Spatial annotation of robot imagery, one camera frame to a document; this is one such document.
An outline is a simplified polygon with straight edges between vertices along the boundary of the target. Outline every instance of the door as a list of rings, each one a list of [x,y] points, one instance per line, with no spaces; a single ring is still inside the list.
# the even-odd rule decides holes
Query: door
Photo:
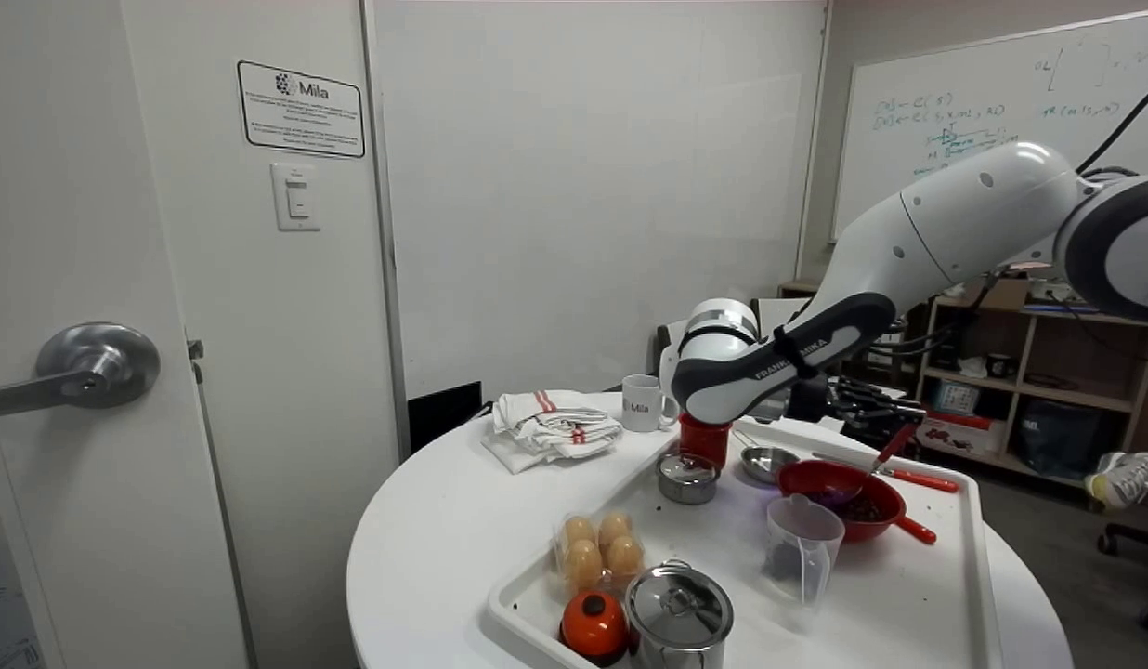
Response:
[[[141,327],[158,378],[0,420],[0,669],[240,669],[117,0],[0,0],[0,387],[80,319]]]

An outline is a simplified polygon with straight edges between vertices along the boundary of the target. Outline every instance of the metal door lever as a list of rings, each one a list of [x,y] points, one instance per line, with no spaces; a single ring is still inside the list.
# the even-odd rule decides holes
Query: metal door lever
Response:
[[[47,404],[110,409],[146,398],[158,378],[151,340],[123,324],[78,324],[44,343],[32,378],[0,387],[0,417]]]

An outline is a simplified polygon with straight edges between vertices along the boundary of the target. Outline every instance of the white sign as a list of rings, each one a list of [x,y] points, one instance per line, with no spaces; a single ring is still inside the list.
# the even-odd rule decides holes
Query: white sign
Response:
[[[240,59],[236,89],[250,145],[364,158],[357,87]]]

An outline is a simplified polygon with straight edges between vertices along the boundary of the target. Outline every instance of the white wall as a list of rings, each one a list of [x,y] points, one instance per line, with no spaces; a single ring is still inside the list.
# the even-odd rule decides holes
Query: white wall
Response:
[[[802,275],[823,273],[828,260],[823,247],[832,243],[847,89],[858,62],[1141,13],[1148,0],[835,0],[832,6]]]
[[[123,0],[183,316],[206,346],[260,669],[326,669],[340,560],[395,467],[395,402],[370,159],[251,148],[236,59],[364,89],[357,0]],[[279,234],[272,159],[313,165],[326,226]]]
[[[375,0],[407,398],[610,387],[793,269],[822,0]]]

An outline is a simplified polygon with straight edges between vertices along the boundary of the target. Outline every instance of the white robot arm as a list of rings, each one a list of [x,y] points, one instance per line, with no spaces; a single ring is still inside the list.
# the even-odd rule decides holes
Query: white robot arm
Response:
[[[1015,143],[863,211],[807,314],[769,343],[759,343],[748,305],[702,301],[681,343],[673,394],[697,423],[731,423],[1048,234],[1060,234],[1056,263],[1084,301],[1148,319],[1148,179],[1087,181],[1060,151]]]

